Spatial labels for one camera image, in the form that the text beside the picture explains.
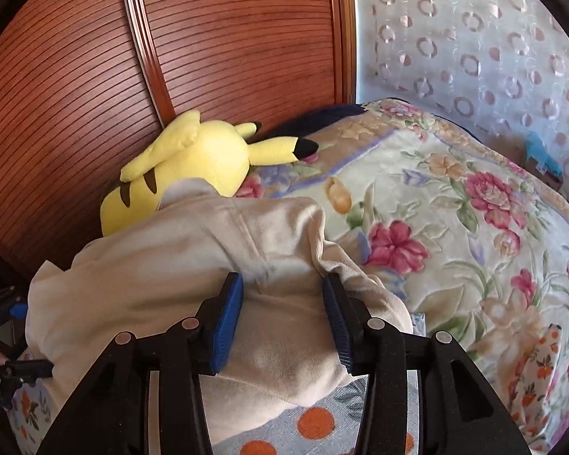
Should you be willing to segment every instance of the wooden headboard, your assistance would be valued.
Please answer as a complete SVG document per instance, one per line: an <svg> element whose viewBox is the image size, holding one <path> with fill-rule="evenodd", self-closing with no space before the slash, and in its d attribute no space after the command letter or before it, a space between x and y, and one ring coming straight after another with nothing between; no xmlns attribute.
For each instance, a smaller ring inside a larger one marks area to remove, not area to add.
<svg viewBox="0 0 569 455"><path fill-rule="evenodd" d="M67 268L174 115L270 129L354 82L354 0L27 0L0 35L0 280Z"/></svg>

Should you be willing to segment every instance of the white fabric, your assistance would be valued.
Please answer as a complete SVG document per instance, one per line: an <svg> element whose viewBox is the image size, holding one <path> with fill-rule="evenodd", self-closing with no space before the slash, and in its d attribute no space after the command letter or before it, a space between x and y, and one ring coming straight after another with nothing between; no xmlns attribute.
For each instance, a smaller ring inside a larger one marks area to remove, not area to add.
<svg viewBox="0 0 569 455"><path fill-rule="evenodd" d="M338 361L322 276L340 274L370 312L412 330L401 300L324 237L314 201L225 198L203 180L170 188L152 217L80 252L70 270L46 262L29 294L26 336L55 364L46 381L60 409L120 331L159 334L216 295L229 271L244 279L231 355L202 377L212 443L310 406L351 376Z"/></svg>

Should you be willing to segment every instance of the yellow plush toy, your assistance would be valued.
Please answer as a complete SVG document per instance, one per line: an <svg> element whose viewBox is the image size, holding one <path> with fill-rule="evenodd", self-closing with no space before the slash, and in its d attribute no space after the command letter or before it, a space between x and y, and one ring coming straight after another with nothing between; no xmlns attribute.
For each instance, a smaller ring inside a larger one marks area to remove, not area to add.
<svg viewBox="0 0 569 455"><path fill-rule="evenodd" d="M155 212L173 182L201 177L221 195L232 196L251 165L273 165L306 158L318 145L298 137L276 137L256 144L245 139L255 123L235 127L224 121L200 122L199 111L175 118L135 159L123 167L120 186L101 204L104 236L127 228Z"/></svg>

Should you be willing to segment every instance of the orange polka dot fabric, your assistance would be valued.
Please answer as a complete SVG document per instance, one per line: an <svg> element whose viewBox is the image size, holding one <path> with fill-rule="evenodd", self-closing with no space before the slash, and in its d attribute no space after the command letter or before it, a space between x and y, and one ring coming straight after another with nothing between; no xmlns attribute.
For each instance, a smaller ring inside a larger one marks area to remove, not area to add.
<svg viewBox="0 0 569 455"><path fill-rule="evenodd" d="M267 441L252 440L243 445L240 455L276 455L276 448Z"/></svg>
<svg viewBox="0 0 569 455"><path fill-rule="evenodd" d="M405 455L417 454L419 396L410 373ZM366 378L336 389L309 408L285 411L255 430L215 445L215 455L354 455L365 403Z"/></svg>
<svg viewBox="0 0 569 455"><path fill-rule="evenodd" d="M305 411L297 421L299 434L309 440L322 440L335 429L335 419L328 409L312 407Z"/></svg>

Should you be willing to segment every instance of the black clamp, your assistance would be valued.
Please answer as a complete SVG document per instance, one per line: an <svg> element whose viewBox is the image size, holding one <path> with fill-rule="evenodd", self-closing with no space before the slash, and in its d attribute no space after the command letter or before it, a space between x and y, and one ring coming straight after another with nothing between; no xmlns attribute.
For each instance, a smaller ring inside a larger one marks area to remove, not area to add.
<svg viewBox="0 0 569 455"><path fill-rule="evenodd" d="M355 455L404 455L408 369L418 374L420 455L530 455L505 406L449 333L413 336L372 318L336 273L323 281L323 298L341 364L369 375Z"/></svg>
<svg viewBox="0 0 569 455"><path fill-rule="evenodd" d="M37 455L148 453L150 372L159 371L162 455L211 455L198 375L228 361L243 302L243 280L229 273L219 295L165 333L108 344L50 427Z"/></svg>

